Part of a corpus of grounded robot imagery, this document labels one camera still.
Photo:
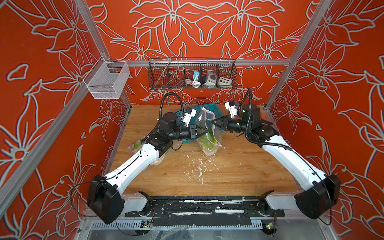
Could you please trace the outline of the chinese cabbage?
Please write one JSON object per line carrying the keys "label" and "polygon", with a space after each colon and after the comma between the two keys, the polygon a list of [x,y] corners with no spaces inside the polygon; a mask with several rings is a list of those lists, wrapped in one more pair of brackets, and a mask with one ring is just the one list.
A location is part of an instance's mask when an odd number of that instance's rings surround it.
{"label": "chinese cabbage", "polygon": [[212,131],[198,138],[197,142],[206,156],[214,156],[222,147]]}

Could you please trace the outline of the clear zipper bag pink dots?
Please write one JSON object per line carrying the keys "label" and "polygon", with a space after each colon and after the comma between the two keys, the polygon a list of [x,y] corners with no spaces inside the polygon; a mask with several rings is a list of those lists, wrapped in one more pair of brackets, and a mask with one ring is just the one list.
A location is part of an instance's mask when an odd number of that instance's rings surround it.
{"label": "clear zipper bag pink dots", "polygon": [[[144,155],[145,150],[148,149],[148,147],[145,147],[145,141],[141,142],[141,140],[137,140],[133,144],[131,144],[127,150],[130,154],[134,155],[136,153],[139,153],[141,155]],[[167,157],[169,157],[173,152],[178,150],[181,146],[183,145],[183,141],[180,140],[174,140],[172,146],[165,152],[163,153],[159,158],[156,160],[152,161],[150,163],[150,166],[158,166],[161,164]]]}

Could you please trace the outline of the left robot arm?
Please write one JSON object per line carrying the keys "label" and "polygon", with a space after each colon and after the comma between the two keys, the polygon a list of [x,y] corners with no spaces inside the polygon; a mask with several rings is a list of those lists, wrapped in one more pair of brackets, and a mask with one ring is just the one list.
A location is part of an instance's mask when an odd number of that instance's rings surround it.
{"label": "left robot arm", "polygon": [[185,113],[184,119],[180,121],[173,112],[164,114],[130,159],[105,176],[96,175],[92,178],[86,204],[105,224],[114,222],[128,207],[133,212],[145,208],[149,201],[145,194],[134,194],[129,198],[123,198],[122,195],[146,167],[172,147],[174,141],[198,139],[209,132],[205,126],[190,124],[188,113]]}

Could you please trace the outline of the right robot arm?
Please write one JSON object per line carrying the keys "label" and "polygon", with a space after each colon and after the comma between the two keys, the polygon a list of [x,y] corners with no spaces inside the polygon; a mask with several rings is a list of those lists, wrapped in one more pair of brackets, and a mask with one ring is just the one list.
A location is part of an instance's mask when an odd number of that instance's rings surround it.
{"label": "right robot arm", "polygon": [[318,219],[331,212],[339,199],[341,181],[337,176],[327,175],[290,147],[273,124],[262,119],[256,105],[243,105],[240,118],[236,118],[235,105],[227,103],[226,109],[230,113],[213,120],[212,124],[223,131],[241,133],[250,143],[263,148],[289,171],[301,188],[293,193],[265,193],[259,204],[262,215],[272,210],[294,210],[310,219]]}

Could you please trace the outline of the teal plastic basket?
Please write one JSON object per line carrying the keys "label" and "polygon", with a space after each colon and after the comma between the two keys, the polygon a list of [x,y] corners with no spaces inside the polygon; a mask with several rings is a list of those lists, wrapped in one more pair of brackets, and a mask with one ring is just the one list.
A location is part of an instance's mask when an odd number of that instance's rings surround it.
{"label": "teal plastic basket", "polygon": [[[218,118],[223,116],[223,114],[222,114],[221,110],[219,109],[219,107],[216,104],[214,104],[214,103],[205,104],[205,105],[202,105],[202,106],[191,107],[191,108],[197,110],[197,112],[196,112],[195,116],[191,118],[190,124],[195,124],[196,123],[196,119],[198,119],[200,111],[202,110],[202,108],[205,108],[205,110],[206,110],[206,119],[207,119],[206,120],[206,124],[208,126],[208,129],[213,127],[213,125],[211,123],[211,119],[212,120],[214,119],[214,115],[215,115],[215,119],[216,118],[218,119]],[[181,113],[181,110],[174,111],[174,113],[177,114],[179,120],[181,119],[182,115],[184,115],[184,114]],[[193,143],[195,141],[196,140],[183,140],[184,144]]]}

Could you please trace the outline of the white socket cube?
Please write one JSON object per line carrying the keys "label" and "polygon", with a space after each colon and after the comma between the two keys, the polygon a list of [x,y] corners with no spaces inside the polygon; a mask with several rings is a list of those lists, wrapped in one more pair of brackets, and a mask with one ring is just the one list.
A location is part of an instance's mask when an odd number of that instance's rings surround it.
{"label": "white socket cube", "polygon": [[232,79],[220,77],[219,78],[219,87],[222,89],[231,89],[232,88]]}

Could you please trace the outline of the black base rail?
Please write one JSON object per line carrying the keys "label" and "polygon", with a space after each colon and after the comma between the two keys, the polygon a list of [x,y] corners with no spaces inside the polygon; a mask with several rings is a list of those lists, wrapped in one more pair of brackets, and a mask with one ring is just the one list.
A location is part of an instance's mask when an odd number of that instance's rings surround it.
{"label": "black base rail", "polygon": [[285,217],[258,196],[152,196],[141,212],[126,218],[148,218],[155,228],[262,229],[269,221]]}

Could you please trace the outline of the clear mesh wall bin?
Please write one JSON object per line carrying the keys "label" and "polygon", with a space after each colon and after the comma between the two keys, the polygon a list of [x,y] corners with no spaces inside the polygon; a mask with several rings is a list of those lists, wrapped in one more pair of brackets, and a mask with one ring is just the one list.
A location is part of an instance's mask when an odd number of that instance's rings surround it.
{"label": "clear mesh wall bin", "polygon": [[117,70],[108,67],[106,62],[97,63],[83,79],[94,99],[119,99],[130,76],[130,69],[124,63]]}

